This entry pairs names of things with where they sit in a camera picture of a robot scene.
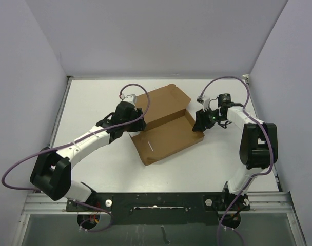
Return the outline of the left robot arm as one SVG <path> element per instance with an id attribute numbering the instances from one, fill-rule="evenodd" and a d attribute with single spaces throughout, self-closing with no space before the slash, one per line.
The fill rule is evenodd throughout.
<path id="1" fill-rule="evenodd" d="M 30 182 L 54 201 L 63 197 L 76 200 L 83 210 L 89 211 L 96 204 L 95 191 L 83 182 L 72 180 L 73 167 L 92 152 L 122 137 L 124 132 L 139 132 L 145 128 L 143 110 L 131 102 L 122 101 L 114 112 L 99 120 L 69 146 L 57 150 L 42 149 Z"/>

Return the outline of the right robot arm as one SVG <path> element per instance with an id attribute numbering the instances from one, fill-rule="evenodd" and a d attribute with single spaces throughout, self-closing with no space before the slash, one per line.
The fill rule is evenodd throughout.
<path id="1" fill-rule="evenodd" d="M 217 97 L 218 107 L 211 109 L 211 99 L 202 95 L 197 102 L 203 108 L 196 111 L 194 132 L 204 132 L 215 124 L 226 129 L 234 124 L 242 133 L 239 147 L 241 166 L 225 183 L 220 203 L 228 210 L 243 201 L 250 184 L 264 170 L 268 170 L 278 159 L 277 126 L 252 117 L 245 105 L 231 101 L 231 95 L 224 93 Z"/>

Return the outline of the brown cardboard box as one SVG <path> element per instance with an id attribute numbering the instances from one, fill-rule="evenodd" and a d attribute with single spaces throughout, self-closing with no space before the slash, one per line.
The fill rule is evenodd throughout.
<path id="1" fill-rule="evenodd" d="M 187 110 L 191 99 L 179 87 L 168 84 L 148 95 L 150 105 L 144 116 L 146 128 L 129 134 L 145 166 L 204 139 L 204 133 L 192 130 L 195 119 Z"/>

